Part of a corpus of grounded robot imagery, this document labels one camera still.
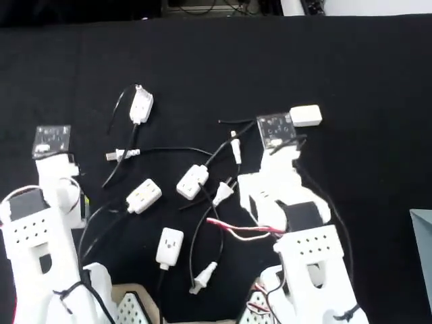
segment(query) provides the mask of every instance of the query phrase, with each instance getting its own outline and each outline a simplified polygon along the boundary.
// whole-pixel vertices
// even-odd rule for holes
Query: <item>white plug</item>
[[[196,295],[200,292],[201,288],[206,288],[207,283],[209,282],[211,275],[217,267],[217,263],[213,261],[210,263],[207,268],[201,271],[201,273],[194,279],[195,287],[191,287],[189,289],[190,294]]]
[[[290,116],[294,127],[318,126],[323,120],[318,105],[292,107]]]
[[[217,207],[222,201],[231,196],[234,190],[230,188],[225,182],[220,182],[216,192],[216,196],[213,199],[213,206]]]
[[[177,192],[188,200],[193,200],[209,179],[205,165],[193,165],[177,184]]]
[[[234,137],[235,135],[237,135],[235,130],[231,131],[231,137]],[[240,140],[238,138],[235,138],[231,141],[231,147],[232,147],[232,152],[234,154],[234,159],[236,160],[236,164],[240,165],[242,164],[242,154],[240,151]]]
[[[163,228],[156,253],[156,262],[161,264],[162,270],[168,270],[169,267],[176,265],[183,236],[182,231],[168,227]]]
[[[147,179],[126,198],[128,212],[141,214],[153,205],[156,200],[161,198],[161,196],[162,191],[160,187],[152,179]]]
[[[134,124],[147,122],[153,106],[153,95],[143,89],[140,84],[135,86],[135,97],[130,107],[129,117]]]
[[[115,152],[111,152],[111,153],[105,154],[105,157],[107,158],[107,161],[114,161],[114,160],[116,160],[118,162],[122,158],[123,153],[124,153],[124,150],[119,150],[117,148],[115,150]],[[139,148],[137,148],[135,150],[128,150],[128,152],[126,153],[126,156],[124,158],[125,159],[129,159],[130,157],[135,157],[135,156],[137,156],[139,154],[141,154],[141,151],[140,151]]]

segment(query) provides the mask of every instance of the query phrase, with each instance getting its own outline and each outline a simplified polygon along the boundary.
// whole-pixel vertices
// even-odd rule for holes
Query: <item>power cord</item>
[[[215,6],[216,6],[216,0],[213,0],[213,3],[211,4],[210,8],[208,8],[206,11],[198,11],[198,12],[190,11],[184,9],[181,5],[178,5],[178,8],[191,16],[203,16],[203,15],[207,15],[210,11],[215,9]]]
[[[113,171],[109,174],[108,178],[105,180],[105,182],[102,184],[102,188],[105,188],[107,184],[111,181],[111,179],[114,177],[114,175],[117,173],[118,169],[122,165],[126,155],[128,154],[128,151],[132,149],[132,146],[134,145],[136,133],[138,131],[139,124],[134,124],[134,127],[132,128],[132,133],[130,134],[128,145],[126,147],[126,150],[124,150],[123,155],[120,157],[120,159],[117,162],[117,165],[113,169]]]
[[[246,133],[249,129],[251,129],[254,125],[256,124],[255,121],[250,122],[246,127],[244,127],[242,130],[240,130],[235,136],[232,136],[231,138],[229,138],[228,140],[226,140],[225,142],[223,142],[219,148],[209,157],[209,159],[206,161],[205,163],[205,167],[208,167],[210,165],[210,163],[215,159],[215,157],[229,144],[231,144],[232,140],[235,140],[239,137],[241,137],[241,135],[243,135],[244,133]]]

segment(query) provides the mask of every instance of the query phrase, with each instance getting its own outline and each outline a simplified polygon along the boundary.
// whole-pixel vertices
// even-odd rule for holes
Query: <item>power outlet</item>
[[[184,234],[182,231],[168,227],[162,230],[156,254],[156,262],[161,264],[161,269],[168,270],[169,267],[176,265],[183,237]]]

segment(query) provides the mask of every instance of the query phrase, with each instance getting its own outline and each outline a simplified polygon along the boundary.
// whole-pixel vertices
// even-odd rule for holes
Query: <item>black fabric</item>
[[[229,136],[220,119],[243,119],[318,103],[323,123],[307,134],[300,163],[334,199],[350,230],[355,292],[371,323],[431,320],[409,208],[432,208],[432,16],[391,18],[263,18],[157,20],[0,32],[0,194],[37,182],[31,159],[35,127],[72,125],[71,149],[93,208],[125,197],[146,178],[160,201],[106,240],[94,261],[113,283],[136,282],[155,297],[156,248],[163,227],[183,230],[178,264],[164,282],[163,311],[172,321],[235,318],[259,273],[277,264],[271,240],[237,242],[209,286],[188,293],[187,255],[206,206],[179,213],[176,183],[194,153],[154,153],[125,163],[128,176],[101,192],[113,168],[104,154],[121,148],[132,126],[122,106],[105,135],[122,89],[141,83],[155,96],[139,147],[197,146],[215,150]],[[261,161],[258,132],[242,139],[242,172]],[[210,168],[211,186],[233,175],[230,152]],[[94,237],[109,223],[99,218]],[[235,196],[221,205],[224,221],[251,224]],[[195,271],[219,248],[219,231],[203,227]],[[9,261],[1,251],[0,322],[14,304]]]

